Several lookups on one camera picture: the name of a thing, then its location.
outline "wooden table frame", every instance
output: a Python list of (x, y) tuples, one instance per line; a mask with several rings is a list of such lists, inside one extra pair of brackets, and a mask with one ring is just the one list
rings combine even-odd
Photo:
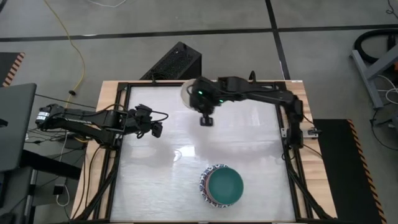
[[(164, 80), (158, 81), (161, 86), (177, 86), (184, 81), (182, 80)], [(259, 80), (258, 82), (274, 82), (277, 83), (278, 86), (283, 86), (287, 90), (292, 91), (294, 94), (298, 96), (299, 99), (303, 101), (303, 110), (305, 116), (312, 120), (310, 107), (308, 105), (308, 99), (305, 93), (304, 85), (302, 81), (279, 81), (279, 80)], [(135, 84), (140, 86), (153, 86), (151, 81), (104, 81), (101, 93), (99, 94), (99, 100), (97, 104), (97, 111), (102, 110), (103, 108), (113, 104), (113, 103), (120, 103), (121, 105), (128, 104), (129, 95), (126, 96), (126, 93), (129, 94), (130, 91), (127, 90), (128, 84)], [(281, 118), (279, 119), (280, 126), (287, 126), (287, 120), (285, 118), (284, 112), (278, 113), (281, 114)], [(312, 127), (312, 124), (307, 120), (304, 120), (303, 123), (300, 125), (302, 129), (309, 129)], [(316, 139), (305, 139), (304, 144), (306, 146), (311, 147), (312, 149), (320, 152), (318, 140)], [(88, 144), (86, 149), (86, 169), (85, 175), (88, 176), (89, 167), (91, 160), (93, 159), (93, 154), (98, 148), (98, 145), (95, 141), (91, 141)], [(289, 155), (286, 157), (292, 157), (292, 163), (296, 172), (298, 172), (300, 178), (305, 180), (307, 185), (308, 191), (313, 195), (315, 200), (321, 205), (321, 207), (331, 216), (336, 217), (336, 210), (333, 203), (333, 199), (331, 197), (331, 192), (329, 188), (328, 179), (326, 176), (325, 166), (323, 164), (322, 159), (316, 155), (311, 150), (306, 149), (305, 147), (299, 151), (293, 152), (292, 150), (289, 151)], [(105, 151), (100, 150), (95, 155), (95, 158), (92, 162), (91, 167), (91, 180), (90, 180), (90, 189), (87, 195), (87, 185), (83, 189), (83, 175), (80, 176), (80, 181), (78, 184), (78, 189), (76, 192), (76, 199), (73, 204), (72, 215), (75, 214), (78, 205), (81, 201), (81, 206), (77, 210), (78, 216), (85, 207), (86, 197), (88, 197), (88, 202), (94, 197), (95, 193), (98, 190), (98, 186), (100, 182), (104, 180), (106, 174), (109, 173), (112, 165), (114, 164), (114, 158), (118, 158), (118, 155), (114, 151)], [(309, 204), (303, 198), (301, 191), (297, 188), (297, 186), (293, 186), (291, 179), (289, 178), (290, 186), (291, 186), (291, 193), (292, 193), (292, 202), (294, 204), (295, 216), (296, 218), (312, 218), (313, 214), (316, 218), (317, 216), (315, 213), (311, 211)], [(116, 184), (116, 180), (108, 187), (106, 192), (104, 193), (100, 206), (94, 210), (91, 214), (90, 218), (110, 218), (110, 208), (113, 202), (113, 194), (109, 194), (113, 192), (114, 186)]]

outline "black mat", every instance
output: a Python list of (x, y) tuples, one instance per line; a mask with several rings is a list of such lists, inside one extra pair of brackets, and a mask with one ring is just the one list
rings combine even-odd
[(24, 57), (24, 53), (0, 52), (0, 86), (11, 84)]
[(323, 131), (319, 145), (338, 218), (387, 223), (352, 121), (315, 119), (314, 124)]

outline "concrete floor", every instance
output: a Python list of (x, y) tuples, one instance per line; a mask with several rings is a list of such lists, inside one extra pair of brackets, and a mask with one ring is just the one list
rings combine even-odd
[[(118, 8), (101, 7), (86, 0), (49, 0), (49, 3), (71, 35), (271, 28), (263, 0), (127, 0)], [(386, 1), (271, 0), (271, 3), (277, 26), (283, 28), (398, 22), (385, 13)], [(398, 2), (392, 0), (392, 3), (398, 9)], [(0, 13), (0, 30), (0, 38), (65, 35), (42, 0), (8, 1)], [(398, 152), (382, 147), (372, 136), (371, 102), (353, 61), (348, 58), (355, 39), (366, 31), (281, 32), (280, 39), (291, 79), (304, 81), (313, 117), (354, 121), (387, 221), (398, 223)], [(205, 77), (248, 77), (255, 70), (258, 79), (283, 79), (271, 32), (76, 40), (87, 68), (74, 101), (96, 105), (103, 80), (139, 79), (178, 41), (203, 54)], [(364, 46), (374, 56), (380, 56), (386, 41), (374, 39)], [(34, 82), (38, 85), (37, 92), (44, 95), (64, 99), (80, 77), (80, 59), (67, 40), (0, 42), (0, 52), (25, 52), (12, 84)], [(49, 103), (53, 101), (35, 99), (31, 127), (34, 127), (34, 112)], [(381, 116), (395, 110), (396, 105), (389, 106)], [(386, 144), (398, 147), (394, 130), (376, 129), (376, 134)], [(41, 154), (56, 154), (61, 145), (50, 142), (26, 148)], [(77, 157), (65, 159), (73, 161)], [(43, 176), (38, 181), (50, 178)], [(70, 190), (74, 195), (76, 183), (70, 183)], [(55, 199), (53, 202), (37, 208), (35, 223), (66, 220), (63, 209), (55, 204)]]

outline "black metal frame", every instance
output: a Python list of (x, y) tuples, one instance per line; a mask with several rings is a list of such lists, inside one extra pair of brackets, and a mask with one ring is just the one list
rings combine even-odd
[[(286, 90), (286, 85), (284, 82), (258, 82), (258, 83), (262, 83), (264, 85), (269, 85), (272, 86), (273, 88), (279, 88), (282, 90)], [(120, 103), (121, 100), (121, 96), (122, 96), (122, 92), (125, 91), (126, 95), (125, 95), (125, 99), (124, 99), (124, 106), (128, 108), (129, 106), (129, 99), (130, 99), (130, 95), (131, 95), (131, 88), (132, 87), (144, 87), (144, 86), (181, 86), (182, 82), (152, 82), (152, 83), (119, 83), (118, 85), (118, 92), (116, 94), (116, 99), (115, 99), (115, 103)], [(275, 106), (276, 112), (277, 112), (277, 119), (278, 119), (278, 124), (280, 128), (284, 127), (284, 122), (282, 119), (282, 112), (280, 110), (280, 106)], [(284, 150), (284, 154), (285, 154), (285, 164), (286, 164), (286, 169), (288, 169), (288, 164), (290, 162), (290, 156), (289, 156), (289, 148), (288, 146), (285, 144), (284, 139), (282, 138), (282, 146), (283, 146), (283, 150)], [(121, 155), (121, 150), (116, 151), (116, 155), (114, 157), (115, 161), (114, 162), (119, 162), (120, 160), (120, 155)], [(300, 177), (300, 180), (305, 184), (305, 176), (304, 176), (304, 172), (303, 172), (303, 167), (302, 167), (302, 161), (300, 158), (300, 152), (298, 149), (294, 150), (294, 156), (296, 158), (296, 165), (298, 167), (298, 175)], [(111, 151), (106, 151), (105, 153), (105, 158), (104, 158), (104, 163), (103, 163), (103, 167), (102, 167), (102, 171), (101, 171), (101, 177), (99, 180), (99, 186), (102, 185), (102, 183), (104, 182), (105, 178), (106, 178), (106, 174), (108, 172), (108, 167), (109, 167), (109, 160), (111, 158)], [(292, 196), (292, 203), (293, 203), (293, 210), (294, 210), (294, 214), (295, 214), (295, 219), (299, 219), (301, 218), (301, 214), (300, 214), (300, 208), (299, 208), (299, 200), (297, 197), (297, 192), (296, 192), (296, 188), (295, 188), (295, 184), (293, 182), (293, 180), (288, 176), (289, 178), (289, 187), (290, 187), (290, 194)], [(112, 210), (112, 205), (113, 205), (113, 198), (114, 198), (114, 189), (116, 186), (116, 179), (115, 178), (110, 187), (109, 187), (109, 196), (108, 196), (108, 203), (106, 206), (106, 213), (105, 213), (105, 219), (109, 220), (111, 218), (111, 210)], [(307, 201), (306, 198), (304, 198), (304, 202), (305, 202), (305, 210), (307, 213), (307, 217), (312, 218), (312, 209)], [(100, 207), (101, 207), (101, 202), (99, 202), (99, 204), (97, 205), (97, 207), (94, 210), (94, 216), (93, 219), (99, 219), (99, 214), (100, 214)]]

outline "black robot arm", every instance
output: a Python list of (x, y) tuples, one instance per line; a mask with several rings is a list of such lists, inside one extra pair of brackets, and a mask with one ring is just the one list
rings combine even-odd
[(256, 100), (281, 105), (289, 123), (287, 144), (291, 148), (303, 147), (303, 133), (300, 129), (304, 117), (303, 102), (291, 91), (269, 89), (239, 77), (222, 77), (217, 82), (200, 77), (187, 91), (190, 94), (190, 106), (203, 114), (200, 120), (202, 126), (213, 125), (209, 115), (225, 101)]
[(139, 105), (134, 110), (101, 110), (98, 112), (64, 108), (57, 104), (40, 108), (35, 120), (37, 127), (48, 129), (62, 128), (83, 137), (93, 138), (103, 147), (117, 149), (119, 137), (126, 134), (137, 134), (137, 138), (152, 131), (159, 138), (162, 134), (162, 123), (152, 121), (152, 109)]

